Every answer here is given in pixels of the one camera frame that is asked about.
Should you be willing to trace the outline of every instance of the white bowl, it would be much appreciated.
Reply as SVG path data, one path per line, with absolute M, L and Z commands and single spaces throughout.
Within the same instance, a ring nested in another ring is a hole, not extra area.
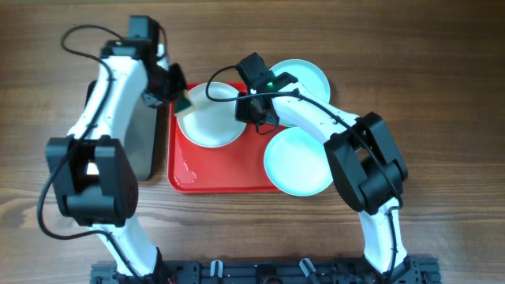
M 213 102 L 205 95 L 207 83 L 189 91 L 195 110 L 179 117 L 182 134 L 194 144 L 217 148 L 235 141 L 245 129 L 245 123 L 235 120 L 236 102 Z M 228 84 L 212 82 L 209 95 L 217 99 L 234 98 L 238 90 Z
M 311 196 L 333 182 L 324 146 L 299 127 L 275 135 L 265 150 L 270 181 L 294 196 Z

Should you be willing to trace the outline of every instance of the black mounting rail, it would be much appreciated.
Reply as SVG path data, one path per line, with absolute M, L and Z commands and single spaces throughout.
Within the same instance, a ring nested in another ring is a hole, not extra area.
M 405 260 L 407 270 L 393 284 L 441 284 L 438 259 L 411 256 Z M 305 276 L 298 262 L 221 262 L 165 261 L 173 284 L 380 284 L 377 276 L 363 258 L 314 261 L 314 273 Z M 152 281 L 146 278 L 147 284 Z M 133 277 L 116 272 L 116 265 L 93 265 L 90 284 L 137 284 Z

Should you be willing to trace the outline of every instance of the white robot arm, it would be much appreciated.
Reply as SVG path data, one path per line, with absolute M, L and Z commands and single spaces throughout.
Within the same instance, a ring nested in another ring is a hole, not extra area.
M 135 214 L 137 180 L 147 178 L 151 170 L 156 107 L 168 102 L 190 106 L 179 65 L 169 67 L 166 47 L 158 44 L 159 29 L 151 18 L 133 16 L 129 36 L 106 43 L 83 114 L 67 137 L 51 138 L 46 147 L 51 176 L 56 174 L 53 187 L 60 212 L 91 234 L 99 232 L 120 274 L 152 282 L 165 282 L 166 268 Z M 42 206 L 43 198 L 39 224 L 44 233 L 75 238 L 48 231 Z
M 316 100 L 320 105 L 338 115 L 348 125 L 353 126 L 356 124 L 356 119 L 359 118 L 358 115 L 349 114 L 325 103 L 323 100 L 311 94 L 302 83 L 288 84 L 280 89 L 279 92 L 291 92 L 294 89 L 298 89 L 300 95 Z M 272 102 L 279 118 L 293 122 L 296 126 L 302 128 L 322 144 L 329 141 L 333 134 L 344 133 L 347 130 L 341 124 L 335 123 L 335 120 L 330 118 L 319 107 L 307 101 L 289 96 L 280 96 L 274 98 Z M 378 212 L 374 215 L 370 215 L 366 211 L 358 213 L 361 220 L 363 235 L 365 236 L 365 258 L 379 273 L 387 272 L 391 266 L 391 254 L 393 253 L 391 248 L 393 247 L 393 240 L 390 223 L 386 213 L 389 208 L 394 206 L 398 206 L 398 200 L 391 198 L 388 202 L 380 206 Z M 398 211 L 393 211 L 392 215 L 395 224 L 398 251 L 395 258 L 396 267 L 405 259 L 407 251 L 402 244 Z

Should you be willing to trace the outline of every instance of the light blue plate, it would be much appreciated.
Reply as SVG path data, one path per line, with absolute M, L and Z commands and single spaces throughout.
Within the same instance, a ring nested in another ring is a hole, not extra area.
M 333 182 L 322 144 L 299 127 L 274 136 L 265 150 L 264 166 L 270 181 L 294 196 L 311 196 Z

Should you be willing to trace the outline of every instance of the wire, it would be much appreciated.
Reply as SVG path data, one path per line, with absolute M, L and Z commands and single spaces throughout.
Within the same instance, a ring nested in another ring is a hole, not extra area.
M 260 122 L 257 121 L 256 122 L 256 133 L 260 134 L 260 135 L 267 135 L 269 133 L 272 133 L 274 132 L 275 130 L 277 130 L 279 128 L 279 118 L 277 118 L 276 122 L 275 122 L 275 126 L 273 129 L 270 129 L 268 131 L 265 131 L 263 133 L 260 132 Z
M 392 248 L 392 251 L 393 251 L 393 255 L 391 257 L 391 263 L 389 264 L 389 269 L 387 270 L 387 273 L 386 273 L 386 278 L 384 279 L 384 283 L 386 284 L 389 284 L 391 283 L 391 277 L 393 277 L 393 270 L 395 269 L 395 262 L 396 262 L 396 254 L 398 253 L 398 245 L 396 243 L 396 232 L 395 232 L 395 223 L 393 221 L 393 213 L 392 211 L 393 210 L 399 210 L 400 207 L 398 206 L 393 206 L 393 207 L 390 207 L 388 210 L 387 210 L 387 218 L 389 219 L 389 227 L 391 228 L 391 237 L 393 238 L 393 248 Z
M 211 87 L 211 82 L 214 80 L 214 78 L 216 76 L 218 76 L 221 72 L 223 71 L 227 71 L 229 69 L 235 69 L 235 65 L 230 65 L 230 66 L 227 66 L 227 67 L 224 67 L 224 68 L 221 68 L 219 70 L 217 70 L 214 74 L 212 74 L 212 76 L 208 79 L 208 82 L 207 82 L 207 86 L 205 86 L 205 95 L 207 96 L 207 99 L 210 99 L 212 102 L 233 102 L 233 101 L 236 101 L 237 99 L 236 98 L 229 98 L 229 99 L 214 99 L 212 98 L 209 94 L 208 94 L 208 89 L 209 87 Z
M 159 61 L 161 59 L 164 59 L 166 57 L 166 48 L 168 47 L 167 46 L 167 40 L 166 39 L 166 32 L 165 32 L 165 28 L 162 27 L 161 25 L 159 26 L 159 30 L 161 31 L 161 33 L 163 34 L 163 54 L 161 54 L 161 56 L 158 56 L 156 58 L 156 61 Z
M 47 229 L 46 224 L 44 223 L 44 220 L 43 220 L 43 206 L 44 206 L 44 201 L 46 199 L 47 193 L 49 192 L 49 188 L 53 184 L 54 179 L 57 177 L 57 175 L 60 172 L 60 170 L 62 169 L 62 167 L 76 154 L 77 150 L 79 149 L 79 146 L 83 143 L 86 136 L 88 136 L 88 134 L 95 128 L 95 124 L 98 121 L 99 116 L 100 116 L 103 108 L 105 107 L 108 97 L 110 95 L 110 92 L 112 90 L 112 81 L 114 80 L 114 74 L 112 73 L 112 69 L 109 67 L 109 65 L 107 63 L 105 63 L 104 60 L 102 60 L 101 58 L 98 58 L 96 56 L 93 56 L 91 54 L 86 54 L 84 52 L 69 49 L 65 44 L 66 39 L 72 33 L 74 33 L 77 30 L 81 30 L 81 29 L 85 29 L 85 28 L 96 28 L 96 29 L 108 32 L 111 35 L 118 37 L 120 40 L 123 40 L 123 38 L 119 34 L 117 34 L 116 32 L 113 32 L 108 28 L 104 28 L 102 26 L 98 26 L 98 25 L 94 25 L 94 24 L 83 24 L 83 25 L 73 27 L 73 28 L 69 29 L 67 32 L 65 32 L 60 40 L 60 46 L 62 47 L 63 50 L 65 50 L 71 54 L 75 54 L 78 56 L 89 58 L 89 59 L 94 60 L 94 61 L 98 62 L 99 64 L 103 65 L 103 67 L 105 68 L 105 70 L 107 71 L 107 74 L 108 74 L 107 88 L 106 88 L 105 93 L 103 95 L 102 101 L 100 102 L 98 108 L 96 109 L 96 112 L 93 114 L 92 119 L 90 120 L 90 122 L 88 124 L 88 127 L 82 133 L 80 138 L 74 143 L 74 145 L 65 153 L 63 158 L 60 160 L 59 164 L 50 173 L 49 178 L 47 179 L 46 183 L 44 184 L 44 186 L 42 188 L 42 192 L 40 193 L 39 202 L 37 204 L 37 221 L 39 223 L 40 229 L 47 236 L 52 237 L 57 240 L 67 241 L 67 240 L 77 239 L 79 237 L 91 236 L 93 234 L 103 235 L 112 244 L 114 250 L 119 255 L 119 258 L 126 265 L 128 270 L 132 273 L 133 277 L 135 277 L 137 279 L 137 281 L 142 282 L 140 276 L 133 270 L 130 262 L 123 255 L 121 249 L 119 248 L 118 244 L 116 243 L 116 241 L 112 237 L 111 233 L 103 231 L 103 230 L 90 230 L 87 232 L 63 236 L 63 235 L 53 233 L 49 229 Z

